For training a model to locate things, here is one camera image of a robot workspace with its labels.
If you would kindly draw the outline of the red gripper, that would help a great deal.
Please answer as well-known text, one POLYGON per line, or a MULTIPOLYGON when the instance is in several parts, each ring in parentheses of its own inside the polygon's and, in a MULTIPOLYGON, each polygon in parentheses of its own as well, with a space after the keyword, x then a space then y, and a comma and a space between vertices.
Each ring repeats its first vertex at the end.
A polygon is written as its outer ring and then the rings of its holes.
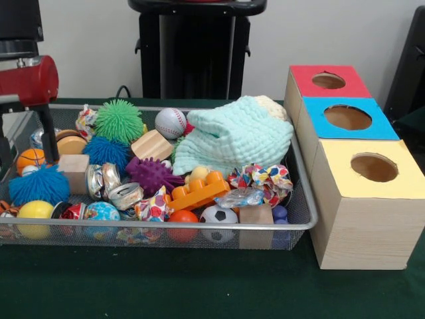
MULTIPOLYGON (((58 71, 50 56, 30 58, 26 66, 1 71, 1 103, 20 102, 24 106, 48 104, 58 96, 58 71)), ((48 163, 56 163, 59 153, 54 122, 48 105, 39 108, 43 127, 42 145, 48 163)), ((9 140, 3 131, 3 115, 0 116, 1 167, 10 168, 12 163, 9 140)))

